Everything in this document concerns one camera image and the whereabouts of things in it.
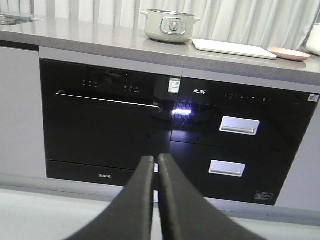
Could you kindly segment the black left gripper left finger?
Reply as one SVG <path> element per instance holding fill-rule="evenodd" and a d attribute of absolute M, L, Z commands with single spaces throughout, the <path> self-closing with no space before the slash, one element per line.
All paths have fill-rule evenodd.
<path fill-rule="evenodd" d="M 110 205 L 69 240 L 150 240 L 154 207 L 154 157 L 143 156 Z"/>

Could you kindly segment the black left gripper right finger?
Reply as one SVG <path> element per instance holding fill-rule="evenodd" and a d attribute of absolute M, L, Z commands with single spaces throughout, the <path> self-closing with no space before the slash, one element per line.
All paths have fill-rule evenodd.
<path fill-rule="evenodd" d="M 189 182 L 171 154 L 161 153 L 159 212 L 165 240 L 260 240 L 261 236 L 211 205 Z"/>

